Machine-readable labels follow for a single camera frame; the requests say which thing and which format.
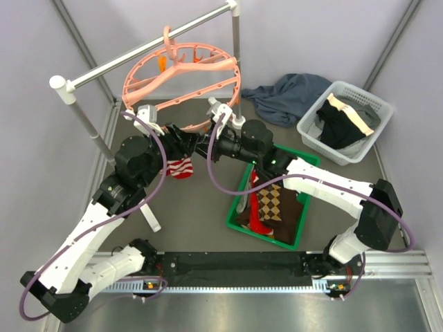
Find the pink round clip hanger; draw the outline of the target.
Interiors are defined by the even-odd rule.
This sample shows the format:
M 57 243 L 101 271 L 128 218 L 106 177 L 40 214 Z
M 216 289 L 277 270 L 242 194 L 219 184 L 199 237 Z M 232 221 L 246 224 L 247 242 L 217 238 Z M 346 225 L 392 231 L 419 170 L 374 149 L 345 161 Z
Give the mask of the pink round clip hanger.
M 239 102 L 241 73 L 237 59 L 229 55 L 226 51 L 210 45 L 202 43 L 176 43 L 175 39 L 168 37 L 168 33 L 172 31 L 170 26 L 163 29 L 162 42 L 164 47 L 154 51 L 143 59 L 139 60 L 136 65 L 128 73 L 122 90 L 122 100 L 126 110 L 131 114 L 137 114 L 134 105 L 146 98 L 150 93 L 155 91 L 168 80 L 176 76 L 188 73 L 206 73 L 206 72 L 226 72 L 231 71 L 233 76 L 203 87 L 188 94 L 176 97 L 170 101 L 156 105 L 158 111 L 167 107 L 181 104 L 193 98 L 201 97 L 207 93 L 222 89 L 228 85 L 233 85 L 233 95 L 228 102 L 228 106 L 232 107 Z M 154 58 L 161 59 L 159 64 L 159 74 L 138 80 L 135 75 L 148 62 Z

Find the red white striped sock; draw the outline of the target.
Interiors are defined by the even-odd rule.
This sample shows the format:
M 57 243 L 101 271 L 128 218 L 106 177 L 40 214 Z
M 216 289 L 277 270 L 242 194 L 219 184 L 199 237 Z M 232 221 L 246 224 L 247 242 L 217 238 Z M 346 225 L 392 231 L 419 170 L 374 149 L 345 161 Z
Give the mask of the red white striped sock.
M 181 160 L 169 160 L 167 162 L 166 175 L 175 179 L 185 179 L 194 174 L 191 158 Z

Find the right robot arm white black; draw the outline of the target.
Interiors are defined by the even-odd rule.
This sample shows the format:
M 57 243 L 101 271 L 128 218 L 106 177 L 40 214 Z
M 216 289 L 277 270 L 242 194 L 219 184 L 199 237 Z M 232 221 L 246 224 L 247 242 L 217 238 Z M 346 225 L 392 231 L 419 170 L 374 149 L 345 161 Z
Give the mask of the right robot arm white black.
M 273 133 L 259 120 L 246 121 L 239 133 L 222 119 L 213 122 L 208 132 L 197 134 L 194 150 L 206 159 L 217 189 L 232 196 L 255 194 L 269 216 L 281 216 L 282 196 L 294 194 L 309 195 L 352 216 L 354 224 L 325 248 L 323 265 L 330 273 L 340 273 L 351 259 L 368 250 L 388 252 L 402 222 L 403 211 L 390 182 L 355 181 L 312 165 L 275 145 Z M 251 165 L 257 174 L 255 184 L 248 190 L 222 187 L 212 173 L 212 164 L 222 156 Z

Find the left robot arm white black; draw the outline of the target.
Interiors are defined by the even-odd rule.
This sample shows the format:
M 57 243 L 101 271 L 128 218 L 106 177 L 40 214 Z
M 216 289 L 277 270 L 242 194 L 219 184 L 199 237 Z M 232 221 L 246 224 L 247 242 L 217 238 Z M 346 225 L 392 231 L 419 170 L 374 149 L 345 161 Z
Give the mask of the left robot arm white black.
M 150 274 L 157 265 L 155 249 L 135 239 L 111 258 L 89 262 L 105 239 L 132 213 L 140 210 L 153 232 L 161 230 L 145 189 L 165 178 L 195 151 L 201 134 L 174 124 L 163 133 L 149 129 L 123 141 L 115 155 L 114 171 L 100 184 L 86 211 L 58 251 L 39 270 L 24 273 L 20 282 L 48 313 L 63 323 L 77 319 L 101 291 L 133 273 Z

